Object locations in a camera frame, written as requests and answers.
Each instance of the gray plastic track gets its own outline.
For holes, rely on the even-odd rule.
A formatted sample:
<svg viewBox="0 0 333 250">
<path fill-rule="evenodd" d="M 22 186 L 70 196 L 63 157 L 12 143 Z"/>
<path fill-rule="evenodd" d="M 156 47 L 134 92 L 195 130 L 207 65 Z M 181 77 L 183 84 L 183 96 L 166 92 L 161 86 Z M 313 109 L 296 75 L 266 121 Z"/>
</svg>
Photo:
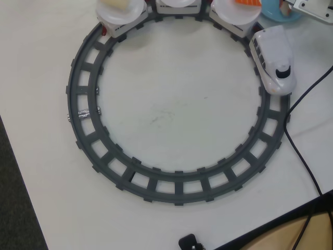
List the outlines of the gray plastic track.
<svg viewBox="0 0 333 250">
<path fill-rule="evenodd" d="M 150 21 L 162 21 L 165 17 L 176 16 L 177 18 L 194 17 L 196 21 L 209 21 L 214 24 L 217 29 L 223 29 L 222 26 L 215 23 L 204 11 L 197 15 L 161 15 L 156 13 L 156 8 L 152 3 L 153 12 L 149 17 L 137 26 L 137 29 L 142 28 L 143 25 Z M 248 139 L 240 144 L 235 152 L 227 159 L 221 159 L 215 166 L 208 168 L 200 168 L 193 172 L 164 172 L 158 168 L 149 168 L 141 164 L 141 161 L 136 158 L 130 158 L 123 153 L 122 148 L 115 144 L 109 137 L 109 132 L 103 126 L 96 102 L 96 90 L 98 89 L 98 77 L 103 73 L 103 63 L 105 59 L 111 56 L 112 48 L 117 42 L 122 42 L 126 39 L 126 34 L 118 38 L 110 38 L 105 44 L 100 43 L 98 40 L 102 33 L 102 25 L 98 24 L 91 33 L 84 39 L 76 58 L 72 62 L 72 70 L 70 73 L 69 84 L 66 88 L 68 95 L 68 108 L 69 120 L 72 124 L 75 136 L 77 138 L 77 145 L 87 155 L 93 164 L 93 168 L 105 175 L 109 180 L 116 184 L 120 190 L 127 190 L 136 194 L 145 201 L 159 201 L 166 203 L 174 203 L 175 205 L 183 205 L 184 203 L 213 201 L 215 197 L 226 194 L 231 191 L 237 191 L 242 188 L 242 185 L 250 180 L 257 173 L 261 173 L 265 169 L 265 164 L 270 157 L 274 154 L 275 150 L 280 147 L 281 138 L 284 134 L 283 120 L 290 106 L 290 96 L 283 96 L 280 98 L 280 111 L 270 110 L 271 96 L 265 91 L 261 82 L 259 87 L 259 94 L 261 96 L 261 105 L 258 108 L 258 120 L 254 127 L 249 131 Z M 249 51 L 249 39 L 241 39 L 234 34 L 230 34 L 232 39 L 240 42 L 245 47 L 245 53 L 251 57 Z M 93 64 L 85 62 L 87 55 L 93 48 L 99 51 L 98 56 Z M 88 87 L 82 90 L 79 86 L 79 77 L 81 70 L 90 72 Z M 78 115 L 78 95 L 87 95 L 89 115 L 95 128 L 95 132 L 85 135 L 82 129 L 82 124 Z M 273 136 L 263 132 L 267 119 L 274 119 L 277 121 L 277 127 Z M 92 143 L 101 140 L 108 152 L 102 157 L 98 157 L 92 149 Z M 255 145 L 257 140 L 267 143 L 265 151 L 256 158 L 250 153 L 250 150 Z M 108 164 L 114 159 L 119 160 L 127 168 L 122 176 L 112 171 Z M 245 159 L 250 167 L 241 175 L 236 176 L 232 170 L 232 166 L 237 164 L 240 160 Z M 228 178 L 229 182 L 212 188 L 210 186 L 209 178 L 223 172 Z M 132 178 L 136 173 L 140 173 L 149 178 L 147 188 L 140 187 L 131 183 Z M 184 193 L 184 183 L 189 181 L 200 180 L 202 191 L 197 193 Z M 161 193 L 156 191 L 158 181 L 173 182 L 175 190 L 173 194 Z"/>
</svg>

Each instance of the white table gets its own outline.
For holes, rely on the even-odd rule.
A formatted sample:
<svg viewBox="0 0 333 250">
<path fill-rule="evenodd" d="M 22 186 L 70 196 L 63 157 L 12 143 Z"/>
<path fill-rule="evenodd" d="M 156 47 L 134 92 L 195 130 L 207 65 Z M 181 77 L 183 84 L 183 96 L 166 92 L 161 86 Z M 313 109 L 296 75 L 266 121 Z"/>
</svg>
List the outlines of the white table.
<svg viewBox="0 0 333 250">
<path fill-rule="evenodd" d="M 66 116 L 70 64 L 96 23 L 94 0 L 0 2 L 0 115 L 49 249 L 178 249 L 189 233 L 214 249 L 317 196 L 285 137 L 262 174 L 212 203 L 151 204 L 116 189 L 77 148 Z M 298 78 L 294 103 L 332 65 L 333 27 L 306 18 L 285 27 Z M 333 189 L 332 82 L 333 74 L 289 125 L 323 192 Z M 168 19 L 132 33 L 106 62 L 100 91 L 113 139 L 170 171 L 231 153 L 259 103 L 241 46 L 192 20 Z"/>
</svg>

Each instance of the track rail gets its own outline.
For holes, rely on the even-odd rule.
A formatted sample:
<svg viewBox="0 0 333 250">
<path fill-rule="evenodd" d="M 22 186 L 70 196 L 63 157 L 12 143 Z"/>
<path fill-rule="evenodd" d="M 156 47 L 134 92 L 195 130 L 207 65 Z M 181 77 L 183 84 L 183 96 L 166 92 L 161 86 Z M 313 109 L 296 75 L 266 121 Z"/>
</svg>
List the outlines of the track rail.
<svg viewBox="0 0 333 250">
<path fill-rule="evenodd" d="M 162 21 L 166 17 L 175 17 L 182 19 L 183 17 L 193 17 L 196 21 L 208 21 L 213 23 L 217 29 L 223 29 L 222 26 L 215 23 L 204 11 L 196 15 L 161 15 L 154 11 L 154 4 L 152 4 L 153 12 L 149 14 L 148 18 L 140 23 L 136 28 L 142 28 L 146 23 L 155 21 Z M 72 70 L 70 73 L 69 84 L 66 88 L 68 96 L 69 108 L 69 121 L 72 124 L 75 136 L 77 138 L 77 145 L 79 149 L 87 155 L 93 164 L 93 168 L 105 175 L 109 180 L 116 184 L 120 190 L 127 190 L 135 195 L 144 198 L 145 201 L 159 201 L 166 203 L 174 203 L 175 205 L 183 205 L 184 203 L 192 203 L 198 201 L 213 201 L 214 198 L 226 194 L 231 191 L 237 191 L 242 188 L 242 185 L 250 180 L 257 173 L 261 173 L 265 169 L 265 164 L 268 162 L 274 152 L 279 149 L 281 145 L 281 138 L 283 132 L 283 120 L 290 107 L 290 96 L 283 96 L 280 98 L 280 111 L 270 110 L 271 96 L 265 91 L 263 84 L 260 82 L 259 95 L 261 96 L 261 105 L 257 112 L 257 122 L 254 127 L 249 131 L 247 140 L 240 144 L 235 152 L 228 158 L 223 158 L 216 163 L 216 165 L 208 168 L 200 168 L 193 172 L 165 172 L 158 168 L 149 168 L 144 166 L 140 160 L 130 158 L 123 153 L 122 148 L 115 144 L 109 137 L 107 128 L 102 124 L 100 119 L 100 109 L 97 107 L 97 94 L 98 94 L 98 77 L 103 73 L 104 61 L 112 55 L 113 47 L 122 41 L 127 36 L 126 34 L 118 38 L 110 38 L 105 44 L 99 42 L 102 33 L 102 24 L 98 24 L 91 33 L 84 39 L 75 59 L 72 62 Z M 248 57 L 251 57 L 249 50 L 249 39 L 241 39 L 236 35 L 230 33 L 232 39 L 240 42 Z M 91 49 L 99 51 L 98 56 L 93 64 L 85 62 L 87 55 Z M 79 86 L 79 77 L 81 71 L 90 72 L 89 82 L 87 87 Z M 80 117 L 78 115 L 78 95 L 87 95 L 89 116 L 95 128 L 95 132 L 85 135 L 82 129 Z M 267 119 L 274 119 L 277 121 L 277 127 L 273 134 L 270 136 L 263 132 Z M 101 140 L 108 152 L 103 157 L 98 157 L 92 149 L 92 143 Z M 261 140 L 267 144 L 265 151 L 256 158 L 250 153 L 250 150 L 255 143 Z M 114 159 L 119 160 L 127 168 L 122 176 L 112 171 L 108 164 Z M 232 170 L 232 166 L 236 165 L 240 160 L 246 160 L 250 167 L 241 175 L 236 176 Z M 212 188 L 210 186 L 209 177 L 223 172 L 228 178 L 228 182 Z M 149 178 L 147 188 L 140 187 L 131 182 L 136 173 L 140 173 Z M 184 183 L 189 181 L 200 180 L 202 191 L 197 193 L 184 193 Z M 156 191 L 158 181 L 173 182 L 175 190 L 173 194 L 161 193 Z"/>
</svg>

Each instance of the black power cord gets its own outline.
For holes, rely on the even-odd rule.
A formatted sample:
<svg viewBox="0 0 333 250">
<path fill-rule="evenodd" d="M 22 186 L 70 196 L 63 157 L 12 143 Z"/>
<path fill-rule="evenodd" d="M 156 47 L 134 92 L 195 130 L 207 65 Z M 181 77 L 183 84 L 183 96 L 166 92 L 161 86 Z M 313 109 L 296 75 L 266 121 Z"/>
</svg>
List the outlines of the black power cord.
<svg viewBox="0 0 333 250">
<path fill-rule="evenodd" d="M 307 163 L 305 162 L 303 156 L 302 156 L 301 153 L 298 151 L 297 147 L 295 146 L 295 143 L 292 141 L 292 139 L 291 139 L 291 137 L 290 137 L 290 135 L 289 135 L 289 133 L 288 133 L 288 130 L 287 130 L 287 120 L 288 120 L 288 117 L 290 116 L 291 112 L 297 107 L 297 105 L 300 104 L 300 102 L 304 99 L 304 97 L 306 97 L 306 95 L 309 94 L 309 92 L 310 92 L 311 90 L 313 90 L 313 88 L 316 87 L 321 81 L 323 81 L 323 80 L 324 80 L 324 79 L 325 79 L 325 78 L 326 78 L 326 77 L 327 77 L 332 71 L 333 71 L 333 66 L 332 66 L 332 67 L 331 67 L 331 68 L 330 68 L 330 69 L 329 69 L 329 70 L 328 70 L 328 71 L 327 71 L 322 77 L 320 77 L 320 78 L 318 79 L 318 81 L 316 81 L 314 84 L 312 84 L 312 85 L 310 86 L 310 88 L 308 88 L 307 91 L 304 92 L 304 94 L 303 94 L 303 95 L 302 95 L 302 96 L 301 96 L 301 97 L 295 102 L 295 104 L 294 104 L 294 105 L 290 108 L 290 110 L 287 112 L 287 115 L 286 115 L 285 120 L 284 120 L 284 130 L 285 130 L 285 134 L 286 134 L 286 136 L 287 136 L 287 138 L 288 138 L 288 140 L 289 140 L 291 146 L 292 146 L 293 149 L 296 151 L 297 155 L 300 157 L 301 161 L 303 162 L 305 168 L 306 168 L 307 171 L 309 172 L 309 175 L 311 176 L 311 179 L 312 179 L 314 185 L 316 186 L 317 191 L 318 191 L 318 193 L 319 193 L 320 196 L 323 196 L 323 193 L 322 193 L 322 191 L 321 191 L 321 189 L 320 189 L 320 187 L 319 187 L 319 185 L 318 185 L 318 182 L 317 182 L 316 178 L 314 177 L 312 171 L 310 170 L 309 166 L 308 166 Z M 308 218 L 307 218 L 307 220 L 306 220 L 306 222 L 305 222 L 305 224 L 304 224 L 304 226 L 303 226 L 303 228 L 302 228 L 302 231 L 301 231 L 300 235 L 298 236 L 298 238 L 297 238 L 297 240 L 296 240 L 296 242 L 295 242 L 295 244 L 294 244 L 292 250 L 295 250 L 295 249 L 297 248 L 298 243 L 300 242 L 300 240 L 301 240 L 301 238 L 302 238 L 302 236 L 303 236 L 303 233 L 305 232 L 305 230 L 306 230 L 306 228 L 307 228 L 307 226 L 308 226 L 308 224 L 309 224 L 309 222 L 310 222 L 310 220 L 311 220 L 311 217 L 312 217 L 312 215 L 313 215 L 313 212 L 314 212 L 315 206 L 316 206 L 316 204 L 314 205 L 314 207 L 312 208 L 311 212 L 309 213 L 309 216 L 308 216 Z M 332 212 L 331 212 L 329 209 L 327 210 L 327 212 L 328 212 L 328 216 L 329 216 L 329 219 L 330 219 L 330 222 L 331 222 L 331 227 L 332 227 L 332 246 L 333 246 L 333 216 L 332 216 Z"/>
</svg>

